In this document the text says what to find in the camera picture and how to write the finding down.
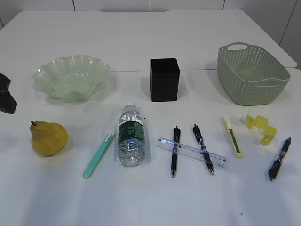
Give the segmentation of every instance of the yellow object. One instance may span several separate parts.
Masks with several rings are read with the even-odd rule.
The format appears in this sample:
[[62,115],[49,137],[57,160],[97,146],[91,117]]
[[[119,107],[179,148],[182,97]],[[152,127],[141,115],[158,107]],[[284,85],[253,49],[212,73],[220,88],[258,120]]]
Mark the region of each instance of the yellow object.
[[247,115],[245,120],[245,125],[251,129],[253,127],[257,127],[260,129],[260,133],[264,135],[261,140],[261,145],[269,145],[271,141],[274,139],[277,129],[268,125],[268,119],[262,116],[253,117],[250,116],[250,113]]
[[235,134],[235,132],[232,128],[232,124],[231,124],[230,120],[226,116],[224,116],[222,119],[225,123],[227,133],[229,135],[229,140],[231,142],[231,145],[232,145],[232,148],[234,150],[235,156],[237,158],[242,158],[244,155],[243,155],[243,152],[241,150],[241,147],[240,147],[239,141],[237,139],[237,136],[236,136],[236,134]]
[[58,123],[31,121],[32,147],[38,154],[51,156],[61,151],[67,144],[68,133]]

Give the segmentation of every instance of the bottle label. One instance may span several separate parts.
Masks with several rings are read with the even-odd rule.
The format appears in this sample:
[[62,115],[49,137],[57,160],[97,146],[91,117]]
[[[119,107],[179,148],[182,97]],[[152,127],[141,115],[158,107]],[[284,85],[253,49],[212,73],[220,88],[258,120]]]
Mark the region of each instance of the bottle label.
[[136,121],[127,121],[118,128],[118,145],[127,139],[140,139],[144,142],[143,125]]

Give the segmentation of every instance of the black cube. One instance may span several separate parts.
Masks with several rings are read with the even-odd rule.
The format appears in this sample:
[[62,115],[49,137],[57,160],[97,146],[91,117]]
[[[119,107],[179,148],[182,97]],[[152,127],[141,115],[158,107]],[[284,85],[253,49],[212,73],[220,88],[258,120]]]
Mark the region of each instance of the black cube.
[[152,102],[176,101],[180,69],[174,58],[150,60],[150,92]]

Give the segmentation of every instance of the basket handle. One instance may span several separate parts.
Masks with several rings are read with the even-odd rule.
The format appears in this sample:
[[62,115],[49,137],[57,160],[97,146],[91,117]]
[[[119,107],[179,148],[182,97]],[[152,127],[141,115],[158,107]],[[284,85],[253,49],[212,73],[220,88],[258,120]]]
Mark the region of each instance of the basket handle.
[[247,43],[244,43],[244,42],[234,42],[234,43],[231,43],[227,46],[224,46],[224,48],[226,48],[228,51],[238,51],[238,50],[245,50],[245,49],[229,49],[229,47],[231,46],[235,46],[235,45],[242,45],[242,46],[246,46],[245,49],[247,48],[250,48],[251,45],[247,44]]
[[[264,83],[266,81],[276,81],[276,82],[278,82],[278,84],[272,85],[272,86],[263,86],[263,85],[261,85],[262,83]],[[282,79],[263,79],[261,81],[254,82],[253,85],[256,88],[270,88],[270,87],[277,87],[277,86],[281,85],[283,82],[285,82],[285,81],[283,81]]]

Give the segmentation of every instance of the pen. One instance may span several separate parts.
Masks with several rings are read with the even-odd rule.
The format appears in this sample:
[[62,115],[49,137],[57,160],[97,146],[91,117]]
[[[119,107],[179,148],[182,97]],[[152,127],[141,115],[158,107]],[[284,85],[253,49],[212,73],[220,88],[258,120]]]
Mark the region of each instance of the pen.
[[113,133],[107,134],[107,136],[103,140],[102,144],[98,148],[97,152],[93,156],[92,160],[88,164],[87,168],[85,169],[85,171],[83,173],[83,178],[87,179],[92,175],[92,173],[94,172],[96,166],[98,165],[99,161],[102,159],[104,153],[108,149],[108,147],[109,147],[109,145],[110,145],[110,143],[113,139],[114,139],[114,134]]
[[281,166],[282,159],[284,158],[285,154],[287,153],[287,150],[288,150],[288,147],[290,146],[290,144],[291,144],[291,138],[288,138],[284,142],[284,145],[281,149],[278,159],[274,161],[271,169],[269,170],[269,177],[270,177],[269,180],[270,181],[273,181],[276,178],[277,173]]
[[172,151],[171,167],[170,167],[172,178],[175,177],[175,172],[177,170],[178,143],[180,142],[180,133],[181,133],[180,129],[176,126],[174,129],[174,141],[176,143],[174,144],[174,148]]
[[197,143],[201,145],[201,150],[203,151],[203,156],[206,161],[207,168],[211,172],[211,174],[214,175],[214,168],[213,168],[209,153],[207,151],[207,148],[204,145],[204,140],[202,138],[202,135],[201,135],[201,132],[199,131],[198,126],[196,124],[194,124],[194,127],[192,130],[193,130],[194,135],[196,136]]

